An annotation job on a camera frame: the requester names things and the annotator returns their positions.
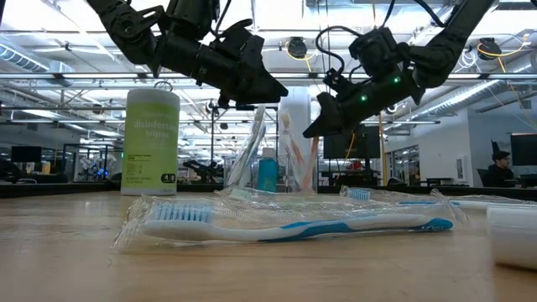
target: toothbrush bristles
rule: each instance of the toothbrush bristles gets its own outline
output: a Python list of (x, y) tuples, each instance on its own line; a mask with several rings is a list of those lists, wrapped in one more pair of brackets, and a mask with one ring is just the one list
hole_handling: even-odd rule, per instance
[(200, 205), (181, 205), (172, 202), (162, 202), (154, 205), (155, 220), (200, 221), (210, 222), (211, 208)]

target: wrapped toothbrush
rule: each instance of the wrapped toothbrush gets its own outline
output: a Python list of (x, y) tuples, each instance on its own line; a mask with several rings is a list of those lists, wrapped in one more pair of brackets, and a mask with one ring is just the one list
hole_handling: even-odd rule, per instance
[(486, 211), (488, 205), (537, 205), (537, 202), (528, 200), (515, 200), (493, 195), (468, 195), (445, 197), (437, 189), (433, 189), (429, 195), (412, 195), (396, 191), (374, 190), (365, 188), (349, 188), (342, 186), (341, 197), (347, 197), (361, 202), (388, 202), (399, 205), (424, 205), (448, 200), (452, 206), (463, 210)]
[(258, 154), (259, 144), (263, 140), (266, 133), (266, 125), (264, 122), (265, 107), (260, 106), (255, 112), (252, 128), (250, 129), (250, 135), (244, 140), (241, 155), (233, 164), (225, 186), (236, 185), (244, 187), (251, 180), (251, 173), (249, 171), (250, 165)]
[(311, 192), (319, 148), (319, 138), (313, 138), (308, 154), (301, 150), (291, 129), (294, 127), (288, 112), (279, 112), (280, 142), (289, 156), (289, 183), (293, 191)]
[(193, 243), (299, 242), (364, 232), (444, 232), (463, 226), (457, 211), (449, 202), (402, 206), (323, 195), (273, 193), (271, 198), (256, 201), (142, 196), (129, 209), (113, 247), (150, 251)]

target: robotic arm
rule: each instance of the robotic arm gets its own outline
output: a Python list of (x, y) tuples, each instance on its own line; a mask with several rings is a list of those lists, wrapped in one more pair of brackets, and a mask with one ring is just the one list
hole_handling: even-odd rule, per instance
[(426, 88), (447, 80), (468, 37), (493, 3), (494, 0), (463, 0), (453, 8), (445, 28), (426, 46), (397, 44), (385, 27), (358, 35), (349, 52), (353, 59), (360, 60), (370, 78), (353, 84), (341, 75), (342, 70), (330, 69), (323, 82), (337, 96), (327, 92), (317, 96), (321, 114), (304, 131), (304, 137), (354, 129), (361, 121), (408, 96), (420, 104)]
[[(209, 46), (198, 42), (211, 31), (212, 20), (218, 19), (219, 0), (170, 0), (166, 11), (162, 6), (136, 11), (125, 0), (87, 2), (128, 60), (148, 65), (155, 77), (166, 67), (196, 79), (199, 86), (207, 83), (221, 89), (220, 107), (227, 108), (230, 100), (279, 102), (288, 94), (264, 68), (264, 40), (245, 29), (251, 19), (215, 33)], [(153, 34), (154, 25), (160, 36)]]

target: green label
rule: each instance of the green label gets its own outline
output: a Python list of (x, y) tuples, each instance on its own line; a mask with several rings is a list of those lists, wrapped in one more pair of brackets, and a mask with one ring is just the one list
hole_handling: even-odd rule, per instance
[(174, 190), (179, 108), (163, 103), (128, 104), (122, 187)]

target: blue and white toothbrush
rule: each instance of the blue and white toothbrush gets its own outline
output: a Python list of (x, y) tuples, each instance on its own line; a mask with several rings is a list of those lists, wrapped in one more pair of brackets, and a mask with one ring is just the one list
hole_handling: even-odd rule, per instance
[(302, 221), (287, 226), (258, 230), (232, 229), (211, 224), (208, 206), (158, 204), (153, 208), (153, 220), (142, 226), (144, 234), (188, 242), (211, 240), (231, 242), (288, 242), (321, 234), (371, 231), (444, 231), (453, 227), (446, 219), (415, 214), (375, 214), (357, 218)]

